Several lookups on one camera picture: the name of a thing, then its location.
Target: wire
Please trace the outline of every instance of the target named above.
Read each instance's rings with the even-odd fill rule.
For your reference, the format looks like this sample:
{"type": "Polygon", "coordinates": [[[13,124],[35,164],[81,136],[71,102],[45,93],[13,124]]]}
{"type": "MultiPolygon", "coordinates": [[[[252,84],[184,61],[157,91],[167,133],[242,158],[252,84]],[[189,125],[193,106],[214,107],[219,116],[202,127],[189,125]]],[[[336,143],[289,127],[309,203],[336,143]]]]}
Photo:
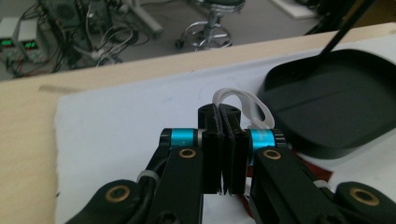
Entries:
{"type": "Polygon", "coordinates": [[[149,40],[150,40],[149,35],[146,35],[145,33],[143,33],[143,34],[145,35],[146,40],[143,41],[142,43],[137,43],[137,44],[136,44],[136,42],[137,42],[136,41],[135,43],[132,44],[133,47],[142,46],[142,45],[145,45],[145,44],[147,44],[149,42],[149,40]]]}
{"type": "Polygon", "coordinates": [[[27,13],[32,10],[32,9],[36,9],[36,7],[38,7],[38,4],[34,4],[31,7],[29,7],[28,9],[26,9],[26,11],[23,12],[23,14],[21,15],[21,20],[28,20],[28,19],[32,19],[35,16],[31,17],[31,16],[26,16],[27,13]]]}
{"type": "MultiPolygon", "coordinates": [[[[139,23],[135,22],[136,19],[133,16],[132,10],[128,8],[127,11],[122,12],[120,14],[117,8],[116,10],[111,11],[111,13],[112,13],[113,24],[117,24],[114,25],[113,27],[114,28],[119,27],[119,29],[132,30],[132,32],[134,33],[134,38],[132,38],[128,44],[131,46],[135,45],[135,43],[139,40],[139,33],[142,33],[142,27],[139,23]]],[[[119,40],[115,36],[112,39],[112,41],[121,43],[123,40],[119,40]]]]}
{"type": "Polygon", "coordinates": [[[64,52],[66,51],[66,49],[68,47],[68,40],[66,37],[66,32],[61,27],[59,21],[48,20],[48,23],[49,23],[49,26],[51,27],[53,34],[55,35],[55,38],[58,42],[58,46],[60,48],[60,52],[56,56],[56,60],[55,60],[56,63],[54,65],[53,69],[51,70],[51,73],[56,73],[60,70],[62,63],[64,61],[64,55],[65,55],[64,52]]]}
{"type": "Polygon", "coordinates": [[[88,57],[91,57],[91,56],[92,56],[92,53],[91,53],[91,52],[85,51],[84,49],[81,49],[81,48],[80,48],[79,46],[77,46],[77,45],[74,45],[74,46],[73,46],[73,49],[75,49],[77,52],[82,53],[82,54],[84,54],[84,55],[86,55],[86,56],[88,56],[88,57]]]}
{"type": "MultiPolygon", "coordinates": [[[[148,169],[155,172],[157,175],[160,175],[159,173],[163,171],[166,163],[167,158],[163,158],[155,163],[152,167],[148,167],[148,169]]],[[[131,219],[127,221],[127,224],[139,224],[145,222],[152,199],[154,198],[155,189],[157,188],[156,181],[152,177],[148,176],[142,176],[138,184],[142,188],[142,203],[139,204],[131,219]]]]}
{"type": "Polygon", "coordinates": [[[112,59],[110,56],[106,56],[105,58],[101,59],[99,63],[96,64],[96,67],[99,67],[100,65],[104,65],[107,61],[111,61],[112,64],[116,64],[114,59],[112,59]]]}
{"type": "Polygon", "coordinates": [[[134,33],[132,31],[128,31],[128,30],[120,30],[118,32],[116,32],[115,34],[111,35],[108,39],[111,39],[112,36],[115,36],[116,34],[122,33],[122,32],[130,32],[130,36],[124,40],[123,42],[121,42],[120,44],[118,44],[116,47],[114,48],[110,48],[107,52],[103,53],[100,56],[100,60],[99,62],[96,64],[96,67],[98,67],[99,65],[103,65],[102,62],[104,61],[104,59],[108,59],[110,60],[113,64],[115,64],[115,61],[112,59],[113,56],[118,56],[118,54],[126,49],[128,47],[128,43],[129,41],[132,39],[132,37],[134,36],[134,33]]]}
{"type": "MultiPolygon", "coordinates": [[[[43,62],[43,63],[40,64],[39,66],[37,66],[37,67],[31,69],[31,70],[28,71],[28,72],[22,72],[23,63],[24,63],[25,61],[27,61],[27,58],[25,57],[23,60],[21,60],[21,61],[19,62],[18,67],[17,67],[17,70],[18,70],[18,69],[20,70],[20,71],[18,72],[19,77],[30,77],[30,76],[33,74],[33,72],[35,72],[35,75],[37,75],[37,70],[40,69],[40,68],[42,68],[42,67],[44,67],[44,66],[46,66],[46,65],[48,65],[48,64],[53,60],[53,58],[55,57],[55,55],[58,53],[58,50],[59,50],[59,46],[56,48],[55,52],[52,54],[52,56],[51,56],[49,59],[47,59],[45,62],[43,62]]],[[[43,73],[51,73],[52,70],[54,69],[54,67],[53,67],[51,70],[49,70],[49,71],[42,71],[41,74],[43,74],[43,73]]]]}
{"type": "Polygon", "coordinates": [[[93,44],[92,41],[92,35],[90,32],[90,25],[89,25],[89,17],[91,15],[91,4],[88,4],[88,11],[87,11],[87,15],[85,16],[85,32],[87,33],[87,37],[90,40],[91,44],[93,44]]]}
{"type": "Polygon", "coordinates": [[[102,36],[102,40],[101,40],[101,42],[100,42],[102,46],[103,46],[103,45],[107,42],[107,40],[108,40],[108,39],[105,40],[105,38],[106,38],[108,32],[110,32],[110,31],[113,30],[113,29],[114,29],[114,26],[110,27],[108,30],[106,30],[105,34],[102,36]]]}

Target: metal stool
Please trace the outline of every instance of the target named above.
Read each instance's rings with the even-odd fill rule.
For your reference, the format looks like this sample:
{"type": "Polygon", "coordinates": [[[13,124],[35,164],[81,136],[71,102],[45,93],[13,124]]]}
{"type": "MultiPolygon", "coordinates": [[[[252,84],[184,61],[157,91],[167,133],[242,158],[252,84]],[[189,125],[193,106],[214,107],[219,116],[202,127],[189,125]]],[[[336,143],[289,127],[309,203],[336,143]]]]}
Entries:
{"type": "Polygon", "coordinates": [[[232,45],[231,34],[220,24],[222,13],[239,12],[245,0],[196,0],[198,6],[210,10],[208,21],[198,21],[191,24],[175,42],[178,49],[183,48],[184,42],[198,49],[218,49],[232,45]]]}

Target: electronic equipment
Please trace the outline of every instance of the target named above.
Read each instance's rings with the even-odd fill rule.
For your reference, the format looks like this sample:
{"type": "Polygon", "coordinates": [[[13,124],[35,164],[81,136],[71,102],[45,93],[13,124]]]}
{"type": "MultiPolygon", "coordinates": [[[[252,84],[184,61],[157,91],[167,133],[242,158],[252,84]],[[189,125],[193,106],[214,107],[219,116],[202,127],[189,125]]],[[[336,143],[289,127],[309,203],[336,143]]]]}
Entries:
{"type": "Polygon", "coordinates": [[[0,23],[1,54],[10,62],[24,58],[23,51],[18,45],[18,32],[20,30],[20,18],[3,18],[0,23]]]}
{"type": "Polygon", "coordinates": [[[43,0],[41,3],[49,17],[58,21],[64,29],[81,25],[81,14],[75,0],[43,0]]]}
{"type": "Polygon", "coordinates": [[[82,0],[81,3],[87,11],[86,19],[93,32],[100,33],[99,28],[104,33],[113,26],[105,0],[82,0]]]}
{"type": "Polygon", "coordinates": [[[21,21],[18,42],[30,62],[43,63],[49,58],[49,47],[37,21],[38,19],[21,21]]]}

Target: black tray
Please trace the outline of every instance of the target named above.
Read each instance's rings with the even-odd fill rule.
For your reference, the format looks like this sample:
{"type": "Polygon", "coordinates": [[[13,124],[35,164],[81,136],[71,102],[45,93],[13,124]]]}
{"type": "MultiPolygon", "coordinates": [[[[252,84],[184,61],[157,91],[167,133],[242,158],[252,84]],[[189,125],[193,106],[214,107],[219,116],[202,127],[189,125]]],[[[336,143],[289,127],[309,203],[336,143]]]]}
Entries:
{"type": "Polygon", "coordinates": [[[395,64],[354,49],[317,62],[275,67],[258,94],[295,149],[340,158],[396,127],[395,64]]]}

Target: stool leg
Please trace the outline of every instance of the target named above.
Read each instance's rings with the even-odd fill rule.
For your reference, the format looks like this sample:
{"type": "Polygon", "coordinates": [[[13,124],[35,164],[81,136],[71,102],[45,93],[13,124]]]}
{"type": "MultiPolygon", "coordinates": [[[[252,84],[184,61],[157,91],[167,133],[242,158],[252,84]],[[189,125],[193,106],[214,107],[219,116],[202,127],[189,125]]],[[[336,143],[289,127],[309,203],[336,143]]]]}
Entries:
{"type": "Polygon", "coordinates": [[[205,42],[210,43],[213,37],[213,29],[216,27],[216,24],[219,23],[219,19],[222,15],[219,12],[210,11],[209,20],[204,30],[204,37],[207,39],[205,42]]]}

